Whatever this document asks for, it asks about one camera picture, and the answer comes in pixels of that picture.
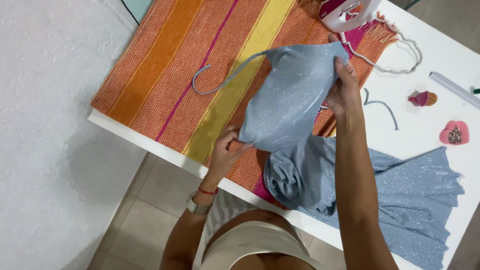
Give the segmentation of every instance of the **pink iron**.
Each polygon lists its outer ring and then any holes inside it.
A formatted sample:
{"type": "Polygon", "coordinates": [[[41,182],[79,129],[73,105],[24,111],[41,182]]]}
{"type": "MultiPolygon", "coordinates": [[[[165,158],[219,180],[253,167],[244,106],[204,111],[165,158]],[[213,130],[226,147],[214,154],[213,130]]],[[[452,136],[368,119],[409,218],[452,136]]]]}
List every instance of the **pink iron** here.
{"type": "Polygon", "coordinates": [[[373,21],[382,0],[326,0],[320,5],[318,17],[333,32],[343,33],[373,21]],[[347,21],[347,12],[361,5],[359,14],[347,21]]]}

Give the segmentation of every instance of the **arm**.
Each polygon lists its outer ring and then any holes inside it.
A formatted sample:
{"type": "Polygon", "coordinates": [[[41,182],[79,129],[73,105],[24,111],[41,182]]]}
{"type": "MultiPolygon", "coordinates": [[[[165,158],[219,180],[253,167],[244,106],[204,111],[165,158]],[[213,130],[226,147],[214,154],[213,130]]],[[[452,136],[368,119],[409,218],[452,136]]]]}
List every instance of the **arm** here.
{"type": "Polygon", "coordinates": [[[343,65],[340,59],[335,69],[340,79],[326,101],[337,125],[335,189],[345,262],[349,270],[397,270],[378,224],[377,187],[357,74],[350,62],[343,65]]]}
{"type": "MultiPolygon", "coordinates": [[[[238,139],[241,125],[227,126],[215,142],[210,169],[200,184],[200,189],[214,192],[235,162],[252,145],[244,144],[229,152],[230,143],[238,139]]],[[[192,200],[200,206],[210,206],[215,196],[197,191],[192,200]]],[[[160,270],[191,270],[207,216],[195,215],[186,209],[168,237],[160,270]]]]}

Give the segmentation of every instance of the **yellow stripe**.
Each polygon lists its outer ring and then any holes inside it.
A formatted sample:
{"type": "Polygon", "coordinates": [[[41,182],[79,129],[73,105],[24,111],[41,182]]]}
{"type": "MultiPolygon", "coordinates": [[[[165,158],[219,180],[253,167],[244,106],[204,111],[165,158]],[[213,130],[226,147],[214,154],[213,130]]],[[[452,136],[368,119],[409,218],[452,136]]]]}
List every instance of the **yellow stripe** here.
{"type": "MultiPolygon", "coordinates": [[[[261,16],[255,22],[256,26],[243,44],[236,57],[236,64],[230,72],[236,70],[251,55],[270,48],[295,1],[271,0],[264,6],[261,16]]],[[[198,162],[205,162],[212,150],[213,142],[247,92],[263,59],[264,57],[258,57],[250,61],[234,79],[216,93],[209,109],[204,112],[196,132],[182,151],[184,155],[198,162]]]]}

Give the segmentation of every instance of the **red string bracelet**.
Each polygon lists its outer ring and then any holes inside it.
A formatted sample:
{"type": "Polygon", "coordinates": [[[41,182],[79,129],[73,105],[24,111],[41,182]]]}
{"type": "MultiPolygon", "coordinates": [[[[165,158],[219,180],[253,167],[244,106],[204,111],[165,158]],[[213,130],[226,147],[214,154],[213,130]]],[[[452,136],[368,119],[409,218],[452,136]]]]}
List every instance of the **red string bracelet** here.
{"type": "Polygon", "coordinates": [[[203,189],[201,189],[201,188],[198,188],[198,190],[199,190],[200,192],[202,192],[203,194],[216,195],[216,194],[218,193],[218,187],[216,188],[215,192],[208,192],[208,191],[205,191],[205,190],[203,190],[203,189]]]}

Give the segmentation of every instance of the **hand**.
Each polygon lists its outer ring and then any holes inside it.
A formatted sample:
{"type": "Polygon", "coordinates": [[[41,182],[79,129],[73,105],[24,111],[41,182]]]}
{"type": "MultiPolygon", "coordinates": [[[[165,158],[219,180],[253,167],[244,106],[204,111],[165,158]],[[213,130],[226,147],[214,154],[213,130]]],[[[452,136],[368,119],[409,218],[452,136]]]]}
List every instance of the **hand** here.
{"type": "Polygon", "coordinates": [[[231,142],[239,138],[240,128],[241,124],[233,124],[223,129],[215,141],[212,159],[210,160],[210,168],[204,181],[219,183],[228,171],[230,171],[235,162],[253,146],[252,144],[243,144],[237,150],[229,152],[231,142]]]}
{"type": "MultiPolygon", "coordinates": [[[[338,38],[329,33],[328,41],[335,42],[338,38]]],[[[335,71],[339,78],[325,99],[335,117],[344,116],[346,112],[362,110],[359,80],[352,63],[348,61],[344,65],[343,60],[336,57],[335,71]]]]}

